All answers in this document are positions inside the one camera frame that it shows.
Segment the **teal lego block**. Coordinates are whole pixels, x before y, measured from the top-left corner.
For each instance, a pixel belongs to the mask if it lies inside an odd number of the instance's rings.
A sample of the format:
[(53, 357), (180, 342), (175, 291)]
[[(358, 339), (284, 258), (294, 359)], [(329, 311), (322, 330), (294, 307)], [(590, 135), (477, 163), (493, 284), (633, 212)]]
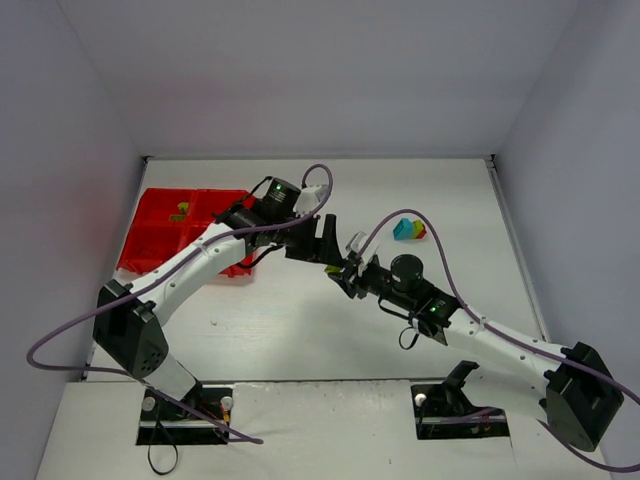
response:
[(396, 241), (410, 240), (414, 236), (413, 222), (406, 217), (399, 220), (393, 228), (393, 238)]

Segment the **green long lego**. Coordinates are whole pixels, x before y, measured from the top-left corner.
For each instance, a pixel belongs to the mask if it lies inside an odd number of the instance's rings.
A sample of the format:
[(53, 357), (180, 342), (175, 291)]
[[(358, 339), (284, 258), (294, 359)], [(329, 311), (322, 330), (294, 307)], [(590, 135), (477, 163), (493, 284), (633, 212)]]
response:
[(169, 215), (170, 222), (184, 222), (188, 216), (190, 203), (180, 202), (177, 204), (176, 209)]

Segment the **green lego cube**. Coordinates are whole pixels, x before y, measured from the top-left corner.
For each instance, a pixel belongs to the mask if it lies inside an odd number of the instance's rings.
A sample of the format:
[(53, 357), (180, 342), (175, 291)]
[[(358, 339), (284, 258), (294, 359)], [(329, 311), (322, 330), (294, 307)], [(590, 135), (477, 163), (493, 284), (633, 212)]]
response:
[(412, 222), (412, 239), (422, 239), (427, 235), (427, 233), (427, 227), (421, 220), (415, 220)]

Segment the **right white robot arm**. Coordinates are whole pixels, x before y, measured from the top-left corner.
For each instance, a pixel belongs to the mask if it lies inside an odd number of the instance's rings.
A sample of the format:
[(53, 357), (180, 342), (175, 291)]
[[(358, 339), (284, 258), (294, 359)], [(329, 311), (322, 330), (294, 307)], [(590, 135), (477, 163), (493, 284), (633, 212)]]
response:
[(373, 258), (326, 272), (348, 297), (374, 296), (416, 337), (465, 353), (436, 388), (438, 407), (455, 417), (489, 407), (516, 411), (544, 423), (561, 442), (592, 452), (623, 404), (621, 387), (593, 347), (549, 343), (481, 317), (426, 280), (414, 255), (397, 256), (389, 268)]

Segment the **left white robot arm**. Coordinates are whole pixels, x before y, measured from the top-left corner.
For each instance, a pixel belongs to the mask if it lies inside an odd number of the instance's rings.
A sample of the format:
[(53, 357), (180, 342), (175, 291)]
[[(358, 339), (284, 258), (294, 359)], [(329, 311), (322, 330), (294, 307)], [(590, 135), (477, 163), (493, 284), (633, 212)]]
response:
[(340, 265), (335, 217), (327, 216), (322, 236), (315, 235), (332, 187), (296, 187), (273, 178), (263, 197), (215, 215), (196, 240), (155, 271), (129, 284), (109, 281), (99, 292), (94, 341), (131, 378), (196, 405), (202, 384), (172, 356), (164, 326), (201, 287), (260, 247), (283, 246), (292, 259)]

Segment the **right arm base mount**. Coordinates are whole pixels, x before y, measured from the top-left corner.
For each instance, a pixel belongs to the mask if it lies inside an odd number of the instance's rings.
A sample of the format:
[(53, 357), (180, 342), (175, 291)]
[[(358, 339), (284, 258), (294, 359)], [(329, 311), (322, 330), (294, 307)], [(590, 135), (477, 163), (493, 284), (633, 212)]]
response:
[(462, 361), (441, 383), (418, 383), (410, 387), (418, 440), (480, 440), (510, 436), (503, 410), (474, 406), (463, 393), (466, 381), (478, 369), (476, 362)]

